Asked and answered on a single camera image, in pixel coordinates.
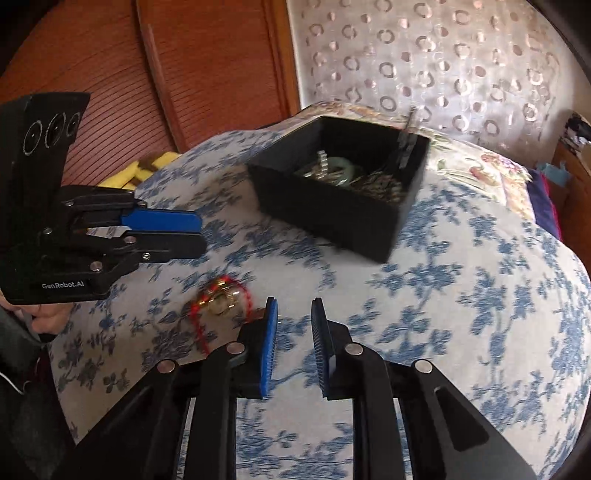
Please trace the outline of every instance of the black box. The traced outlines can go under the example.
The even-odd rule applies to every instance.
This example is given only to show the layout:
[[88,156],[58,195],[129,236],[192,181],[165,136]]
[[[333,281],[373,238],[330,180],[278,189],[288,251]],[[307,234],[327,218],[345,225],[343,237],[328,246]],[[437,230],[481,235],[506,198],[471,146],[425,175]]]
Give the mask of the black box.
[[371,173],[396,150],[400,130],[323,116],[264,148],[248,162],[261,211],[378,262],[387,262],[407,219],[427,162],[430,140],[419,136],[406,168],[392,171],[406,197],[397,205],[294,175],[317,160],[344,157]]

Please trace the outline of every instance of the wooden furniture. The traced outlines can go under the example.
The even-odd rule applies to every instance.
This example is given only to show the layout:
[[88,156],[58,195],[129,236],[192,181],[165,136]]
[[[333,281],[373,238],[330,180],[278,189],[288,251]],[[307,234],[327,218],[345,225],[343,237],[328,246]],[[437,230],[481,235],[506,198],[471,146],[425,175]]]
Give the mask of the wooden furniture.
[[299,110],[285,0],[62,0],[0,77],[0,103],[92,94],[64,184]]
[[[283,12],[273,10],[281,3]],[[137,0],[136,7],[178,151],[229,129],[276,123],[299,110],[285,85],[279,52],[276,17],[287,19],[284,1],[208,1],[196,7],[192,0]],[[289,24],[284,26],[291,48]],[[295,71],[294,63],[288,68]]]
[[562,161],[572,175],[568,196],[559,211],[563,242],[591,274],[591,169],[559,141],[552,164],[558,167]]

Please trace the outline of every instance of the purple cloth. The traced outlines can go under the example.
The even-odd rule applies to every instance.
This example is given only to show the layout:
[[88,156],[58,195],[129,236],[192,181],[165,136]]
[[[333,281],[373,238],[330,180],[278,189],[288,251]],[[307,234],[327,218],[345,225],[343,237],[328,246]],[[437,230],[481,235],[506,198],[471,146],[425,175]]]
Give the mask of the purple cloth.
[[528,171],[532,181],[527,183],[527,192],[530,194],[531,206],[534,208],[535,222],[558,240],[561,240],[556,210],[546,191],[544,177],[537,170],[529,168]]

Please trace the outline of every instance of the blue floral bedspread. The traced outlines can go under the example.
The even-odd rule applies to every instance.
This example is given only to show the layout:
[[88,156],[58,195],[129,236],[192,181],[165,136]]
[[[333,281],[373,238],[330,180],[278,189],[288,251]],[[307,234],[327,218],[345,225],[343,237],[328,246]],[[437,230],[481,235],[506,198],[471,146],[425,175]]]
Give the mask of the blue floral bedspread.
[[[140,185],[137,197],[151,207],[197,209],[208,251],[144,264],[107,300],[76,306],[51,350],[75,438],[159,360],[203,357],[185,305],[228,273],[255,306],[276,297],[281,315],[272,398],[239,405],[238,478],[352,476],[351,405],[324,401],[317,385],[316,296],[386,359],[431,359],[548,478],[570,452],[589,396],[591,285],[582,263],[541,228],[431,172],[389,263],[339,250],[258,211],[243,162],[279,135],[220,135]],[[237,318],[203,321],[213,348],[238,334]]]

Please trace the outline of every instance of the red string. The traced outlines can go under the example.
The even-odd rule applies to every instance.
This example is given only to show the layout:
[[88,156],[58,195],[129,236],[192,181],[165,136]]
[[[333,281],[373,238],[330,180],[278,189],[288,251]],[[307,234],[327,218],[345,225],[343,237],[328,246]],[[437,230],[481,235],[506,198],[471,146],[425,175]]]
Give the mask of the red string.
[[230,278],[228,275],[222,275],[216,280],[211,287],[206,288],[205,292],[201,294],[201,296],[191,304],[191,311],[190,311],[190,318],[193,326],[195,327],[195,334],[197,337],[197,341],[203,350],[205,355],[209,355],[211,350],[209,349],[209,345],[207,339],[204,335],[205,328],[199,322],[199,317],[202,306],[206,305],[209,300],[214,296],[215,292],[217,292],[221,287],[225,285],[236,285],[239,289],[242,290],[244,293],[245,301],[246,301],[246,312],[245,312],[245,320],[244,323],[249,323],[252,321],[252,296],[248,289],[242,285],[237,280]]

